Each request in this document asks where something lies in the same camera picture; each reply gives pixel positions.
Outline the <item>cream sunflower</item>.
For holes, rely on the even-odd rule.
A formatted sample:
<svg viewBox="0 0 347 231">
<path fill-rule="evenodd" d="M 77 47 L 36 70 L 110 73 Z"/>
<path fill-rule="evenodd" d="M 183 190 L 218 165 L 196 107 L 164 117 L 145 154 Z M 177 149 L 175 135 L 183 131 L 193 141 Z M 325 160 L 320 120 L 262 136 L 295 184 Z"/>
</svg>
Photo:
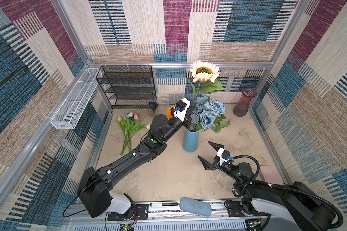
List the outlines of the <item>cream sunflower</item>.
<svg viewBox="0 0 347 231">
<path fill-rule="evenodd" d="M 198 60 L 192 64 L 189 73 L 190 76 L 186 81 L 190 86 L 193 97 L 190 108 L 209 101 L 210 93 L 223 90 L 223 85 L 218 80 L 220 68 L 215 64 Z"/>
</svg>

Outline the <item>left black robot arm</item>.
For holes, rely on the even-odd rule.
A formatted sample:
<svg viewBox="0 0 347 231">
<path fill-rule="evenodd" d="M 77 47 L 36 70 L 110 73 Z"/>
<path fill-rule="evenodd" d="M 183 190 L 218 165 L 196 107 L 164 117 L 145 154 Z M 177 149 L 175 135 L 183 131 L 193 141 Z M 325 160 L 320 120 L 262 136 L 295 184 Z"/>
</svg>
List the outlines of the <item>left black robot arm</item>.
<svg viewBox="0 0 347 231">
<path fill-rule="evenodd" d="M 173 118 L 163 114 L 155 116 L 146 137 L 130 153 L 109 165 L 99 169 L 90 167 L 83 173 L 78 197 L 91 217 L 113 212 L 125 219 L 132 218 L 136 211 L 132 198 L 126 193 L 112 193 L 112 189 L 136 168 L 158 157 L 167 148 L 166 142 L 181 127 L 191 124 L 193 109 L 191 106 Z"/>
</svg>

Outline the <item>dark blue rose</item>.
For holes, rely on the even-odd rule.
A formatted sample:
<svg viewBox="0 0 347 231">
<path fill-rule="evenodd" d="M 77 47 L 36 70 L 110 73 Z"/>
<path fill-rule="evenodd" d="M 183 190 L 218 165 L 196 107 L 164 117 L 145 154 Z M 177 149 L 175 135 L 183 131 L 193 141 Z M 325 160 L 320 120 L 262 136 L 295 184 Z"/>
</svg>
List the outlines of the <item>dark blue rose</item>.
<svg viewBox="0 0 347 231">
<path fill-rule="evenodd" d="M 149 110 L 148 110 L 149 116 L 155 117 L 155 110 L 157 109 L 158 104 L 156 102 L 149 102 L 148 105 L 149 105 Z"/>
</svg>

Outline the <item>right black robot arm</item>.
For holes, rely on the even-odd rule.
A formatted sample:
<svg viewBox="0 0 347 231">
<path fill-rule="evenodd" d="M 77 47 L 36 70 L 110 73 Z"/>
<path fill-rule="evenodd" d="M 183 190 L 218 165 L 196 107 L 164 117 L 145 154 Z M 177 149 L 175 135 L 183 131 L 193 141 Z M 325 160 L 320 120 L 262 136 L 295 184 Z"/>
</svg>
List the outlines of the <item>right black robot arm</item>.
<svg viewBox="0 0 347 231">
<path fill-rule="evenodd" d="M 301 182 L 274 184 L 258 181 L 261 166 L 252 156 L 232 157 L 224 145 L 209 142 L 216 151 L 212 163 L 198 157 L 205 170 L 220 170 L 234 180 L 232 192 L 238 201 L 226 200 L 229 215 L 261 216 L 265 223 L 277 216 L 296 224 L 303 231 L 327 231 L 343 224 L 343 216 L 331 202 L 317 196 Z"/>
</svg>

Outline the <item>teal ceramic vase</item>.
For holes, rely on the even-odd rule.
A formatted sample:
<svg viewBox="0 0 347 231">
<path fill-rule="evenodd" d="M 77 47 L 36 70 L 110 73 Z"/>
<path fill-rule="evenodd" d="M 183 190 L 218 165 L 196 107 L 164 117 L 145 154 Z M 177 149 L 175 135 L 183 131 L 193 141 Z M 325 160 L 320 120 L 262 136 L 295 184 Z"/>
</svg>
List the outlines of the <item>teal ceramic vase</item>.
<svg viewBox="0 0 347 231">
<path fill-rule="evenodd" d="M 188 153 L 193 153 L 197 150 L 199 144 L 199 131 L 189 131 L 185 130 L 185 135 L 183 139 L 183 149 Z"/>
</svg>

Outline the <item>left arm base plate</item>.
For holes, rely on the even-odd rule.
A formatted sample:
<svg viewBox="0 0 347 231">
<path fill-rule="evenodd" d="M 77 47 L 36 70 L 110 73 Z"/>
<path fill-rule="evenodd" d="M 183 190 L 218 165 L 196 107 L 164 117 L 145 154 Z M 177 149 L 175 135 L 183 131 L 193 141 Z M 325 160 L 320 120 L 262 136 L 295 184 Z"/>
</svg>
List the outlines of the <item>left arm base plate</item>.
<svg viewBox="0 0 347 231">
<path fill-rule="evenodd" d="M 134 221 L 147 220 L 149 204 L 135 204 L 125 214 L 120 215 L 116 212 L 109 212 L 107 221 Z"/>
</svg>

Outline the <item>orange marigold flower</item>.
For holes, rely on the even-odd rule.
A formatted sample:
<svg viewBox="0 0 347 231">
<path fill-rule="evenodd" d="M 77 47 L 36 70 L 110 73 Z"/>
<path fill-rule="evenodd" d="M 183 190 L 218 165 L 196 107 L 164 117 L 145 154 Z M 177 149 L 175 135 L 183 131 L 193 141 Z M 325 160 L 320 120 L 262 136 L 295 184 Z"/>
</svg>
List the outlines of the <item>orange marigold flower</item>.
<svg viewBox="0 0 347 231">
<path fill-rule="evenodd" d="M 171 118 L 174 117 L 174 116 L 173 116 L 172 110 L 174 110 L 175 108 L 176 108 L 176 105 L 173 105 L 173 106 L 171 106 L 171 107 L 167 110 L 167 117 L 168 117 L 169 119 L 171 119 Z"/>
</svg>

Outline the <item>light blue rose bunch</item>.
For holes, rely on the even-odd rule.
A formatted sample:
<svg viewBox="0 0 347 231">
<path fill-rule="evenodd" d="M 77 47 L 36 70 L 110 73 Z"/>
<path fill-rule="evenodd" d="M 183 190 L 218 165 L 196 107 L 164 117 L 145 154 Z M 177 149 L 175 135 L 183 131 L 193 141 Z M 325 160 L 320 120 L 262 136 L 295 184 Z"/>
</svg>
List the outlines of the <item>light blue rose bunch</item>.
<svg viewBox="0 0 347 231">
<path fill-rule="evenodd" d="M 230 126 L 230 121 L 225 116 L 225 105 L 207 96 L 198 97 L 192 111 L 192 122 L 189 131 L 212 130 L 219 133 L 222 129 Z"/>
</svg>

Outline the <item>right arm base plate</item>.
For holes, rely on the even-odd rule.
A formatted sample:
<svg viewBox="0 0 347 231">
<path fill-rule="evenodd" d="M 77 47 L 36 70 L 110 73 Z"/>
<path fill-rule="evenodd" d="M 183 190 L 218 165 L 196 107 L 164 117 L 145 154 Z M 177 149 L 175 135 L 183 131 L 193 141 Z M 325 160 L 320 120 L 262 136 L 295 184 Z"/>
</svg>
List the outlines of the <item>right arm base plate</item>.
<svg viewBox="0 0 347 231">
<path fill-rule="evenodd" d="M 260 213 L 256 211 L 253 206 L 248 202 L 242 200 L 226 200 L 224 206 L 228 212 L 229 217 L 263 217 L 267 213 Z"/>
</svg>

